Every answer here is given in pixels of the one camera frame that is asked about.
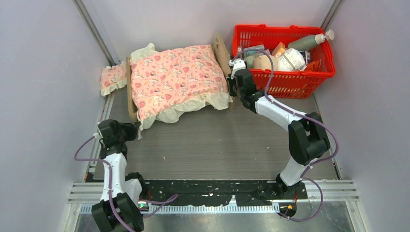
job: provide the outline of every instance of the floor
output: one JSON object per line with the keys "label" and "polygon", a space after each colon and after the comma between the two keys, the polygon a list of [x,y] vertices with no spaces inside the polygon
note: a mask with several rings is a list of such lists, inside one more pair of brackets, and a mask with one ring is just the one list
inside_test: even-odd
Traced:
{"label": "floor", "polygon": [[[295,218],[307,218],[319,202],[298,203]],[[155,215],[144,219],[144,232],[354,232],[345,202],[325,202],[308,222],[293,222],[269,213]],[[80,214],[76,232],[98,232],[92,214]]]}
{"label": "floor", "polygon": [[[299,111],[317,112],[313,96],[279,100]],[[126,88],[115,92],[110,118],[130,122]],[[126,143],[126,172],[139,172],[145,179],[271,180],[290,158],[287,132],[240,101],[233,111],[207,106],[183,114],[174,124],[156,121],[142,136]],[[331,161],[315,165],[307,176],[336,179]],[[102,165],[94,178],[103,179]]]}

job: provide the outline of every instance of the lotion bottle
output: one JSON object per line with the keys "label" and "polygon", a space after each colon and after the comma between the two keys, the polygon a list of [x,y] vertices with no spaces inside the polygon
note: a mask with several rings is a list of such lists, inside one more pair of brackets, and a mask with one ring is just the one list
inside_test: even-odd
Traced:
{"label": "lotion bottle", "polygon": [[328,30],[325,35],[308,35],[301,39],[298,39],[288,45],[288,48],[294,48],[298,51],[309,51],[323,43],[325,40],[333,40],[335,34],[332,30]]}

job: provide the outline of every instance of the gray wood-grain floor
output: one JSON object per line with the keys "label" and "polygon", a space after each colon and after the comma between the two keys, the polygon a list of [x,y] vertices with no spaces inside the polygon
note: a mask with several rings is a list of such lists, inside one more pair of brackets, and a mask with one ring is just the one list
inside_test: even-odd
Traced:
{"label": "gray wood-grain floor", "polygon": [[[280,101],[299,111],[317,111],[313,96]],[[130,122],[126,88],[115,92],[110,118]],[[142,136],[126,143],[126,172],[139,172],[145,179],[275,179],[290,158],[287,132],[240,101],[233,111],[207,106],[183,114],[177,123],[156,121]],[[307,176],[335,179],[336,173],[328,161]],[[103,178],[102,165],[94,178]]]}

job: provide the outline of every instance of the toy bed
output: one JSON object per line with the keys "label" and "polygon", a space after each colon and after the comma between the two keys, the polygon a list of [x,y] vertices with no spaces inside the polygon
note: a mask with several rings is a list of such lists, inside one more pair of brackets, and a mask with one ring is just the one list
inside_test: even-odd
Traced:
{"label": "toy bed", "polygon": [[[215,58],[204,51],[213,52]],[[231,73],[228,66],[230,55],[219,33],[214,35],[211,46],[192,46],[185,51],[181,48],[175,49],[174,53],[158,55],[138,62],[133,62],[130,57],[126,60],[128,112],[133,122],[141,121],[140,130],[151,127],[155,120],[176,122],[184,112],[199,110],[204,104],[226,109],[230,102],[229,108],[232,109],[226,83],[226,76]],[[178,104],[183,98],[189,98],[190,104],[183,107]]]}

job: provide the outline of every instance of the wooden bed frame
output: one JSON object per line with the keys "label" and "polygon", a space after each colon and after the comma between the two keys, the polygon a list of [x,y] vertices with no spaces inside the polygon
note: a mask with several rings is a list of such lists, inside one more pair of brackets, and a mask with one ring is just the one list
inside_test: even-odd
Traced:
{"label": "wooden bed frame", "polygon": [[[223,38],[219,32],[215,33],[212,39],[212,50],[214,51],[215,58],[220,68],[223,71],[223,75],[225,77],[228,77],[228,75],[231,73],[231,68],[228,65],[228,61],[231,59],[231,56],[229,55],[228,50],[226,50],[225,43],[223,42]],[[130,115],[130,118],[133,122],[137,122],[138,121],[138,117],[137,117],[138,108],[134,104],[134,101],[132,100],[130,57],[127,57],[126,67],[127,67],[126,77],[127,77],[127,95],[128,95],[127,96],[128,114]],[[229,110],[233,110],[233,108],[234,108],[234,103],[233,102],[229,103]]]}

